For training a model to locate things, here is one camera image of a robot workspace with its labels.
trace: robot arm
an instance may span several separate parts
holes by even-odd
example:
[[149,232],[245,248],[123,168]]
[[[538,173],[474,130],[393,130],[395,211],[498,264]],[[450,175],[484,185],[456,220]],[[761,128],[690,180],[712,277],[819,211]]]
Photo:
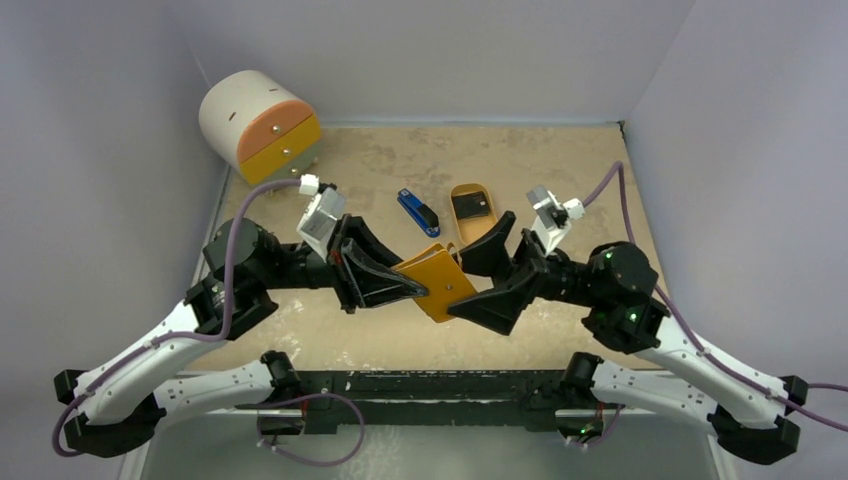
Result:
[[[547,211],[536,208],[540,217],[570,217],[552,196],[547,202],[535,201],[543,197],[538,188],[528,197],[534,208],[547,205]],[[521,243],[509,257],[504,240],[514,219],[506,212],[492,231],[459,252],[463,271],[491,277],[494,287],[452,305],[449,312],[508,335],[537,296],[588,307],[582,323],[595,340],[610,350],[648,360],[675,377],[631,371],[578,353],[564,378],[566,388],[604,403],[641,407],[694,423],[716,435],[726,450],[755,463],[773,463],[795,451],[800,429],[785,418],[791,410],[776,398],[803,405],[806,382],[757,371],[695,334],[712,357],[768,388],[771,396],[716,367],[695,348],[666,306],[652,298],[659,275],[636,245],[601,245],[585,264],[574,262],[551,246],[550,239],[559,233],[557,225],[537,220],[532,230],[522,231]]]
[[[153,330],[98,368],[65,370],[54,379],[58,399],[66,405],[78,404],[79,414],[64,425],[69,447],[115,456],[142,445],[156,431],[200,413],[298,396],[299,379],[284,353],[268,352],[259,361],[226,372],[174,378],[193,360],[236,340],[270,316],[277,305],[269,290],[333,288],[348,313],[428,295],[424,285],[392,269],[401,259],[376,239],[362,218],[343,213],[344,197],[334,186],[318,188],[317,179],[307,181],[314,187],[307,193],[315,195],[297,227],[304,243],[280,244],[259,225],[242,221],[234,239],[235,304],[226,339],[208,342],[181,337],[152,342],[168,333],[191,337],[221,332],[231,222],[203,250],[209,275]],[[532,229],[521,232],[512,257],[504,244],[515,222],[510,211],[486,235],[456,254],[464,273],[489,277],[493,287],[452,303],[447,314],[508,335],[537,296],[588,307],[591,310],[582,323],[598,342],[649,360],[675,376],[632,371],[578,353],[563,377],[561,394],[679,418],[716,435],[725,449],[756,463],[773,463],[795,451],[799,429],[786,420],[790,411],[774,397],[803,405],[805,382],[756,371],[701,340],[712,356],[768,387],[773,395],[766,397],[731,378],[694,348],[666,306],[652,298],[658,274],[641,250],[627,242],[611,243],[597,247],[585,264],[574,262],[556,245],[572,220],[582,217],[580,201],[560,203],[544,187],[531,191],[528,199],[538,218]],[[93,393],[89,391],[102,372],[144,346],[151,348],[124,364]]]
[[[306,193],[315,195],[298,225],[304,243],[280,244],[262,227],[242,220],[232,258],[234,314],[225,339],[205,337],[219,334],[223,325],[222,281],[232,221],[203,249],[209,275],[163,321],[102,366],[87,372],[65,370],[55,377],[57,398],[66,405],[74,402],[78,412],[63,426],[70,448],[101,457],[120,455],[191,416],[297,396],[297,374],[288,357],[277,352],[230,371],[174,379],[192,361],[270,316],[278,306],[269,290],[333,288],[348,313],[427,294],[425,287],[391,270],[400,258],[360,217],[343,215],[344,197],[334,186],[319,190],[317,178],[305,181],[315,187]],[[163,336],[172,338],[156,341]],[[146,350],[127,361],[140,348]],[[119,362],[120,368],[92,388]]]

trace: yellow drawer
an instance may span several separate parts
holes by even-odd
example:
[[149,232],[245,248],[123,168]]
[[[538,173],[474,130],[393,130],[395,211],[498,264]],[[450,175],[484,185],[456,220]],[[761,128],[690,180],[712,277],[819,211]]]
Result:
[[255,185],[321,139],[318,116],[312,115],[256,155],[241,163],[241,174]]

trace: beige table surface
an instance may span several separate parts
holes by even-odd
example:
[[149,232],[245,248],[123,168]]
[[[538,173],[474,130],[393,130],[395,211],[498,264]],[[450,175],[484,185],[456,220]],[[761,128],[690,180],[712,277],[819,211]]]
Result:
[[[496,212],[512,210],[517,222],[510,253],[534,212],[525,193],[543,184],[560,201],[584,198],[610,165],[626,165],[633,230],[659,269],[641,199],[617,126],[591,128],[432,127],[334,128],[324,131],[319,162],[310,173],[339,186],[347,212],[360,215],[375,235],[402,258],[433,243],[396,201],[409,188],[439,216],[437,241],[456,242],[449,192],[461,183],[482,183]],[[223,219],[231,218],[248,185],[230,182]],[[295,226],[308,199],[281,191],[257,199],[248,217],[282,242],[298,242]],[[625,239],[617,182],[575,221],[560,244],[570,257],[585,261],[597,245]],[[475,279],[478,291],[491,286]],[[462,319],[432,322],[416,304],[402,301],[347,315],[332,289],[286,290],[271,294],[279,310],[238,341],[195,362],[193,370],[221,370],[257,359],[271,349],[288,352],[296,368],[311,369],[556,369],[576,351],[600,354],[631,368],[651,365],[610,352],[580,324],[587,310],[536,299],[512,335],[501,336]]]

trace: white cylindrical drawer unit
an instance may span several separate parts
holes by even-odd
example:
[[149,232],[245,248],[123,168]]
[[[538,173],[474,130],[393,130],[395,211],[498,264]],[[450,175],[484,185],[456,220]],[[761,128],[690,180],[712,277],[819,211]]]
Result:
[[267,75],[245,70],[212,87],[200,104],[200,130],[212,148],[241,170],[250,157],[315,112]]

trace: white plastic arm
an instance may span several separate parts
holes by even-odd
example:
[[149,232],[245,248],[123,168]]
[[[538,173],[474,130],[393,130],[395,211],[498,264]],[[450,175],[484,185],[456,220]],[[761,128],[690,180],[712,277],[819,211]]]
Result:
[[224,372],[168,380],[153,391],[156,404],[167,411],[156,430],[213,410],[261,403],[273,393],[271,380],[259,360]]
[[[156,328],[138,339],[126,350],[104,363],[102,366],[83,373],[77,378],[74,395],[84,395],[88,386],[100,374],[154,337],[169,332],[193,332],[198,326],[197,317],[191,305],[182,302]],[[192,361],[221,347],[225,340],[214,343],[201,342],[187,338],[177,338],[163,342],[128,363],[109,378],[91,398],[80,405],[79,410],[88,417],[89,425],[108,425],[127,418],[133,410],[157,387],[174,377]]]
[[[643,350],[635,355],[669,370],[698,388],[718,402],[743,426],[756,429],[775,428],[775,419],[784,414],[783,404],[767,398],[716,368],[692,346],[692,342],[686,338],[674,317],[665,317],[662,320],[657,338],[661,342],[658,348]],[[731,369],[771,389],[774,396],[787,397],[783,380],[749,367],[700,336],[698,339],[709,353]]]
[[716,401],[666,371],[635,371],[604,360],[592,381],[592,395],[601,402],[642,408],[715,433],[707,415],[715,413]]

